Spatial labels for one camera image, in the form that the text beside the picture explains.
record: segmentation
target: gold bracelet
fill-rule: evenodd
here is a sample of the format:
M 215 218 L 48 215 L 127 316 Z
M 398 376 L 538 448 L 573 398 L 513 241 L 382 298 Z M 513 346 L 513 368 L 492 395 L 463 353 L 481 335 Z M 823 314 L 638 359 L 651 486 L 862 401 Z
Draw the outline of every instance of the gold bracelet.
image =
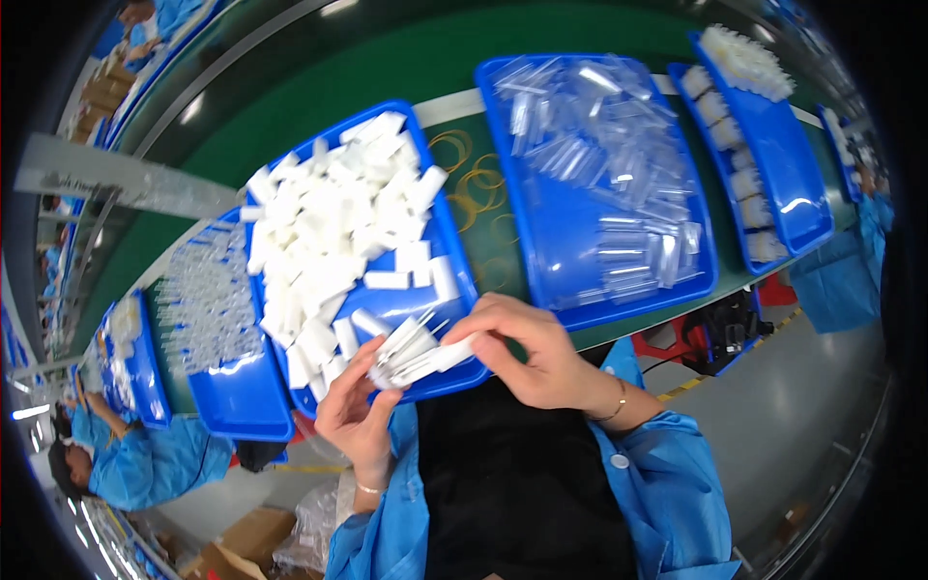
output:
M 385 493 L 385 492 L 387 491 L 387 490 L 385 490 L 385 489 L 371 489 L 370 487 L 365 487 L 364 485 L 362 485 L 362 484 L 359 483 L 359 482 L 354 482 L 354 484 L 357 485 L 357 488 L 358 488 L 358 489 L 360 489 L 361 491 L 363 491 L 363 492 L 366 493 L 366 494 L 374 494 L 374 495 L 379 496 L 380 494 L 383 494 L 383 493 Z
M 625 389 L 627 389 L 626 387 L 627 383 L 625 383 L 625 381 L 621 379 L 618 379 L 618 381 L 619 381 L 619 384 L 622 385 L 622 398 L 619 399 L 619 408 L 615 409 L 615 412 L 612 413 L 609 417 L 597 418 L 597 417 L 593 417 L 592 415 L 587 414 L 586 416 L 589 417 L 590 420 L 596 421 L 597 423 L 602 423 L 604 421 L 615 419 L 615 416 L 619 414 L 619 411 L 621 411 L 625 407 Z

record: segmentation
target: clear plastic bag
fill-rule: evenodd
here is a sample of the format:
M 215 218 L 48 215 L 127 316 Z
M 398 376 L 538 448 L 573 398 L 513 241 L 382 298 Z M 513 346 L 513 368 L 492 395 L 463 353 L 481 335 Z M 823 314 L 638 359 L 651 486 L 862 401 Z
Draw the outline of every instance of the clear plastic bag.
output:
M 280 567 L 306 568 L 320 573 L 329 564 L 329 541 L 338 527 L 339 477 L 326 478 L 300 500 L 290 537 L 274 550 Z

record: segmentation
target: ceiling light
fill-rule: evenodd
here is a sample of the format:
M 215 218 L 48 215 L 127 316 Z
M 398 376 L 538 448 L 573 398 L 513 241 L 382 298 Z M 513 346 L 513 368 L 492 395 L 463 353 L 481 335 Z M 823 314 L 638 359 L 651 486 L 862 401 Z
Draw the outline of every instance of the ceiling light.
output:
M 35 417 L 36 415 L 41 415 L 42 413 L 45 413 L 50 407 L 51 405 L 39 405 L 39 406 L 30 407 L 28 409 L 20 409 L 19 411 L 13 411 L 13 419 L 20 420 L 20 419 L 28 419 L 29 417 Z

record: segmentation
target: woman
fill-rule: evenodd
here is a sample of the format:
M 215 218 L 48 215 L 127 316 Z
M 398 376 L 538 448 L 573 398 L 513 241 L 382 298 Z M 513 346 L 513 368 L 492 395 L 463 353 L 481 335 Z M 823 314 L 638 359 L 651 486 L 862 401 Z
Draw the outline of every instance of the woman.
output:
M 115 433 L 105 420 L 79 405 L 74 399 L 64 403 L 55 403 L 57 411 L 52 424 L 58 437 L 72 440 L 91 449 L 106 449 L 114 442 L 118 445 Z
M 402 393 L 384 391 L 369 406 L 383 338 L 333 381 L 316 429 L 352 460 L 357 487 L 327 578 L 735 574 L 708 444 L 693 419 L 627 382 L 640 381 L 628 341 L 607 361 L 619 379 L 584 361 L 551 313 L 492 293 L 443 343 L 477 331 L 473 351 L 507 392 L 394 408 Z
M 114 508 L 135 511 L 226 475 L 232 441 L 211 436 L 199 419 L 176 418 L 167 430 L 150 430 L 120 419 L 99 393 L 86 400 L 119 444 L 95 447 L 93 456 L 79 445 L 52 444 L 52 476 L 68 497 L 98 496 Z

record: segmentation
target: hand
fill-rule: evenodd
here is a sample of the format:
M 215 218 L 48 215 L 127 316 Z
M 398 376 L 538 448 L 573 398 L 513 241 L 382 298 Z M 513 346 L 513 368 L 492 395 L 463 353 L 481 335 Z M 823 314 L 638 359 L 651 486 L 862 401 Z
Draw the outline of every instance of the hand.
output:
M 100 393 L 85 393 L 84 400 L 87 401 L 87 406 L 90 407 L 90 410 L 94 411 L 98 415 L 100 414 L 100 409 L 109 409 L 110 406 L 107 405 L 107 400 L 103 398 L 103 395 Z
M 488 292 L 469 316 L 448 331 L 442 344 L 458 342 L 478 330 L 487 335 L 470 344 L 474 354 L 523 404 L 580 409 L 594 417 L 608 416 L 618 406 L 622 391 L 618 381 L 577 354 L 567 331 L 547 310 Z M 503 337 L 522 345 L 527 364 L 512 356 Z
M 373 405 L 367 404 L 367 396 L 376 390 L 367 372 L 385 340 L 377 337 L 358 349 L 316 410 L 316 430 L 351 459 L 357 481 L 373 489 L 386 489 L 390 482 L 393 454 L 387 423 L 403 396 L 401 390 L 381 391 Z

